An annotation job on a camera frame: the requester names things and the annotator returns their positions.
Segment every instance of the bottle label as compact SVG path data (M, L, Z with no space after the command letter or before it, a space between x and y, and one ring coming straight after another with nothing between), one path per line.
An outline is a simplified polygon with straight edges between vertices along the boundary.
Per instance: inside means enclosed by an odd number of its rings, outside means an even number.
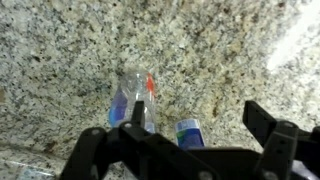
M112 127L115 127L117 121L124 119L126 109L127 109L128 99L122 92L121 88L118 88L116 95L112 101L110 112L109 112L109 122Z
M181 149L204 147L199 121L186 119L175 125L178 146Z
M144 129L148 131L149 133L156 133L154 123L152 122L146 122L144 125Z

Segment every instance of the granite countertop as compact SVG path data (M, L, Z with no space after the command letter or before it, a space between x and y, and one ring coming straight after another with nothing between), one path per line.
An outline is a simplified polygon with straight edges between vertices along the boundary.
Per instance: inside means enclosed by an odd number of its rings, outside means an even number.
M118 77L149 70L160 133L201 121L207 146L260 151L244 102L320 124L318 1L0 1L0 176L58 176L81 131L110 129ZM122 177L120 166L109 178Z

